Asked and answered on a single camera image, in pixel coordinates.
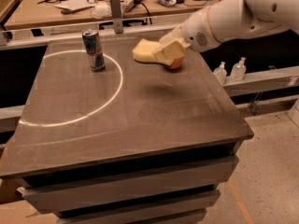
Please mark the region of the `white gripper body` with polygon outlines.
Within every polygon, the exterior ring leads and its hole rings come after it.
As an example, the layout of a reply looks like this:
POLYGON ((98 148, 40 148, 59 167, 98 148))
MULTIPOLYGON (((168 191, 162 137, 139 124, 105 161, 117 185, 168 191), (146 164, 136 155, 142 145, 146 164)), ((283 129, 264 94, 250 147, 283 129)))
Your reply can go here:
POLYGON ((205 52, 221 44, 212 29, 212 11, 216 8, 209 6, 199 9, 183 22, 182 36, 192 50, 205 52))

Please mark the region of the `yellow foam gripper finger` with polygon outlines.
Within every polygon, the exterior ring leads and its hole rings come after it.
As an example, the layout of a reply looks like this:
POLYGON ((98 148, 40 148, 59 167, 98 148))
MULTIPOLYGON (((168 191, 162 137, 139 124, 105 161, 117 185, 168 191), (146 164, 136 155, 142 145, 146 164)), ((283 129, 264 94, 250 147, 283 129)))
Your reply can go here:
POLYGON ((167 44, 161 44, 153 51, 153 56, 158 63, 167 66, 177 58, 183 57, 184 59, 188 46, 182 41, 174 40, 167 44))
POLYGON ((174 41, 174 40, 178 40, 178 41, 184 40, 183 35, 182 35, 182 26, 181 25, 174 28, 172 31, 170 31, 166 35, 163 35, 159 39, 159 42, 161 44, 167 44, 167 43, 169 43, 171 41, 174 41))

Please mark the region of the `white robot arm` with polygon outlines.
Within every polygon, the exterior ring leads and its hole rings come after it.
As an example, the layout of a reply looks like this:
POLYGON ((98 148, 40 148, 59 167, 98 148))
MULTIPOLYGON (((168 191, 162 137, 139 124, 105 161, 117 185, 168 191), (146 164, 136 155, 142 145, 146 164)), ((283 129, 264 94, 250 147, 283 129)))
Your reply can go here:
POLYGON ((168 66, 188 49, 205 52, 233 39, 299 31, 299 0, 221 0, 201 8, 159 40, 153 57, 168 66))

